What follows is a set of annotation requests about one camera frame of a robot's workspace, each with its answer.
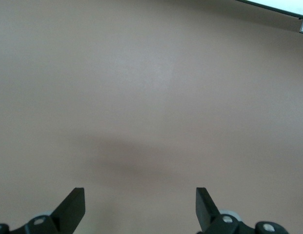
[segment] plain surface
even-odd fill
[[[303,234],[301,21],[233,0],[0,1],[0,222],[194,234],[196,187]]]

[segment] bright white panel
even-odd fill
[[[293,14],[303,15],[303,0],[246,0]]]

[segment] screen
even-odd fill
[[[303,0],[238,0],[286,15],[303,18]]]

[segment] beige wall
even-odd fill
[[[301,21],[234,0],[0,1],[0,222],[195,234],[195,188],[303,234]]]

